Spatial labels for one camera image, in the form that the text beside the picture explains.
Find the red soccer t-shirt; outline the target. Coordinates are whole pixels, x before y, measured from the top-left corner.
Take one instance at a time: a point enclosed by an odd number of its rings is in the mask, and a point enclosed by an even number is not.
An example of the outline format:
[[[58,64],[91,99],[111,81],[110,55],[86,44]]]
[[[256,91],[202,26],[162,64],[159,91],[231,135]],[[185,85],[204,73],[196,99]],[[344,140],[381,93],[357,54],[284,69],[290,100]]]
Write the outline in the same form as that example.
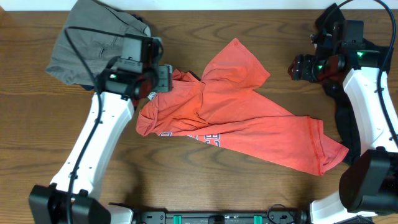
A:
[[[142,136],[188,136],[312,175],[339,164],[348,149],[323,132],[323,122],[296,116],[257,89],[269,72],[232,40],[201,78],[175,70],[172,90],[158,93],[139,112]]]

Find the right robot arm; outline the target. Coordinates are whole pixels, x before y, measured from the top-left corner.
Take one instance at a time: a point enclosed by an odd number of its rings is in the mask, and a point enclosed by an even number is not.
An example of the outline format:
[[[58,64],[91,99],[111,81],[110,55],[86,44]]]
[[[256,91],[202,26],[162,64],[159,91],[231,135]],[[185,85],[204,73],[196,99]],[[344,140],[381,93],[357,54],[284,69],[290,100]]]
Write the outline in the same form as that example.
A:
[[[397,212],[397,114],[387,87],[392,47],[363,37],[362,21],[321,22],[312,36],[314,55],[298,55],[293,80],[323,85],[348,117],[336,117],[342,139],[360,150],[343,173],[337,192],[310,204],[310,223],[369,223]]]

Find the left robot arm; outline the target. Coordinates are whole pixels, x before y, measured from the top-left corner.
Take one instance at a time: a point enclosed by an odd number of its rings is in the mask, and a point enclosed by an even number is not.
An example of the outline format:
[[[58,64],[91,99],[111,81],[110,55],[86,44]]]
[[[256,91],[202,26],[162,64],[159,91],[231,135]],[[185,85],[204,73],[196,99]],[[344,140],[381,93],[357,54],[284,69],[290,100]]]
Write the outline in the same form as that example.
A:
[[[103,177],[116,143],[134,115],[135,100],[172,89],[171,65],[158,37],[123,35],[120,56],[93,78],[95,94],[85,125],[49,186],[35,185],[29,206],[35,223],[134,223],[120,203],[99,202]]]

